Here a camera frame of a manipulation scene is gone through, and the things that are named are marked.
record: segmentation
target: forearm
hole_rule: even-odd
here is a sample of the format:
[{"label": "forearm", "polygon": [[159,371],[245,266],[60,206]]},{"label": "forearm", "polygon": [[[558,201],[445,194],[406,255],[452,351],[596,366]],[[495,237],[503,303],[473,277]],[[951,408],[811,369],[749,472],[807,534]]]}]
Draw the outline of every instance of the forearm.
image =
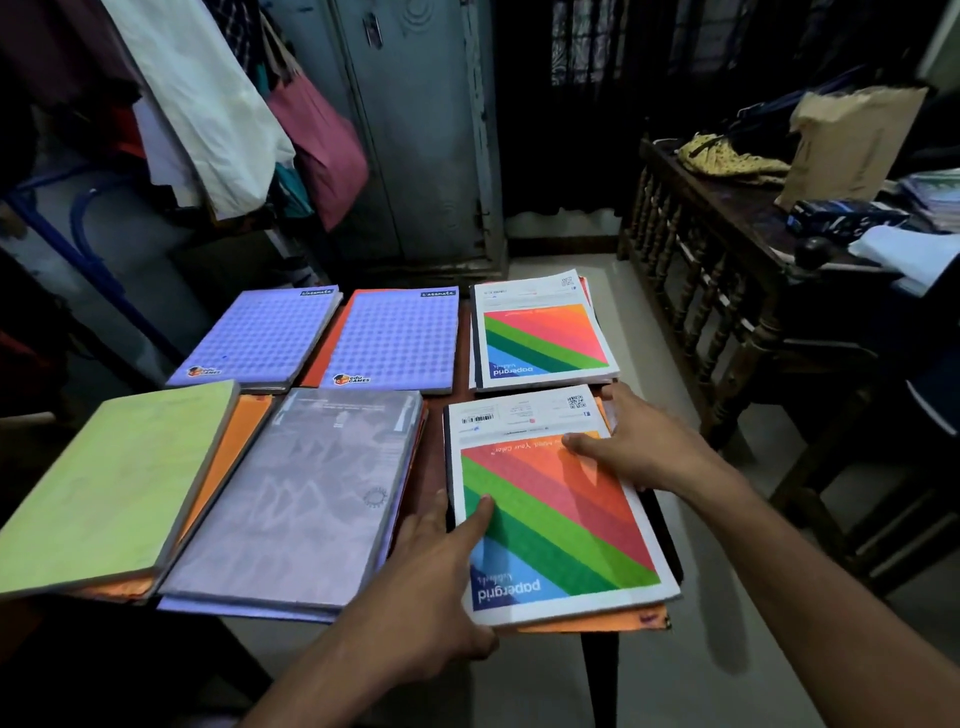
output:
[{"label": "forearm", "polygon": [[350,725],[395,682],[369,654],[331,627],[310,645],[247,714],[243,728],[339,728]]},{"label": "forearm", "polygon": [[690,504],[727,552],[824,721],[954,725],[960,670],[749,483],[731,473],[719,477],[722,487],[700,489]]}]

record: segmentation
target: white tiled floor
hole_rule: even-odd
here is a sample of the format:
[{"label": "white tiled floor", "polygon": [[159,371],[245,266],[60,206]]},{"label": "white tiled floor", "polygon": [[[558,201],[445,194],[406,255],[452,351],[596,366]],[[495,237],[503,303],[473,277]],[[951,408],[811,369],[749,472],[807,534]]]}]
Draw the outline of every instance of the white tiled floor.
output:
[{"label": "white tiled floor", "polygon": [[[521,258],[513,263],[511,277],[543,276],[572,267],[589,280],[622,379],[646,399],[697,425],[693,405],[628,263],[617,262],[612,255]],[[753,405],[740,423],[746,447],[741,444],[737,463],[761,492],[769,493],[803,442],[777,407]],[[859,477],[869,480],[870,472]],[[670,607],[671,631],[622,637],[620,724],[821,725],[719,545],[674,497],[660,494],[660,505],[684,564],[684,596]],[[841,511],[846,507],[842,499],[835,505]],[[948,559],[891,599],[911,625],[954,660],[960,658],[958,576],[960,559]],[[228,624],[273,674],[279,674],[318,632],[309,625],[241,619]],[[398,689],[376,707],[372,722],[476,728],[590,725],[579,639],[547,635],[506,639],[486,663],[454,668],[431,685]]]}]

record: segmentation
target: gray notebook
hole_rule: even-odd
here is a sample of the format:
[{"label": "gray notebook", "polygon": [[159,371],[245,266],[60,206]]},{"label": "gray notebook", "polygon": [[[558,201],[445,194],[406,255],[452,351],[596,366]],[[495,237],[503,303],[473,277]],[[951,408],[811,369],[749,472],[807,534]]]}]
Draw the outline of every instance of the gray notebook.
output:
[{"label": "gray notebook", "polygon": [[419,392],[291,390],[160,592],[342,607],[372,571]]}]

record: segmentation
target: white cloth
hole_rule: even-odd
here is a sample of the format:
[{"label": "white cloth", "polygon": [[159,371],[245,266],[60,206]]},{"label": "white cloth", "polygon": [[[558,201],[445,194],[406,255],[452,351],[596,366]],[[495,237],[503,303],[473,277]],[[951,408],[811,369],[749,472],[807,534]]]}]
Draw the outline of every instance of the white cloth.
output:
[{"label": "white cloth", "polygon": [[201,0],[103,0],[218,219],[263,205],[294,147]]},{"label": "white cloth", "polygon": [[896,268],[906,276],[901,287],[922,296],[960,254],[960,235],[931,235],[878,225],[854,240],[850,252]]}]

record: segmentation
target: orange folder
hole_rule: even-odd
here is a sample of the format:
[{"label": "orange folder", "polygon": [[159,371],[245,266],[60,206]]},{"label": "orange folder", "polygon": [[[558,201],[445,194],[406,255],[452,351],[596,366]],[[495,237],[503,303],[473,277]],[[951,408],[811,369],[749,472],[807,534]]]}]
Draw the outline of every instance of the orange folder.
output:
[{"label": "orange folder", "polygon": [[[236,407],[227,423],[227,429],[224,430],[224,436],[213,455],[210,469],[206,472],[204,482],[197,492],[197,499],[194,500],[193,507],[180,529],[178,545],[183,543],[183,539],[190,533],[190,529],[196,523],[197,518],[211,499],[216,496],[220,486],[223,485],[224,479],[246,449],[248,442],[260,428],[267,412],[270,410],[270,405],[273,403],[274,398],[270,395],[240,395],[237,399]],[[110,584],[83,587],[76,591],[76,594],[111,599],[141,599],[150,592],[155,581],[156,579],[152,576],[143,576],[137,579],[115,581]]]},{"label": "orange folder", "polygon": [[[596,398],[607,427],[607,413],[604,412],[603,402]],[[666,612],[665,604],[652,604],[647,607],[631,607],[618,612],[607,612],[602,615],[589,617],[575,617],[572,619],[553,619],[537,624],[527,624],[518,627],[517,632],[556,634],[565,632],[635,632],[640,629],[667,629],[670,626],[670,617]]]},{"label": "orange folder", "polygon": [[303,378],[300,380],[300,387],[319,387],[321,381],[324,379],[324,374],[326,374],[326,368],[330,366],[330,359],[333,358],[333,350],[337,348],[337,342],[340,341],[340,334],[344,331],[344,326],[347,325],[347,317],[350,315],[350,309],[353,307],[353,302],[356,301],[357,294],[360,293],[374,293],[376,291],[393,291],[394,288],[358,288],[353,291],[353,295],[350,296],[350,300],[347,301],[347,305],[343,307],[340,311],[337,320],[333,322],[333,326],[330,327],[327,335],[324,339],[324,342],[320,345],[320,350],[317,351],[317,356],[313,360],[313,363],[310,364],[310,368],[307,369],[306,374],[303,375]]}]

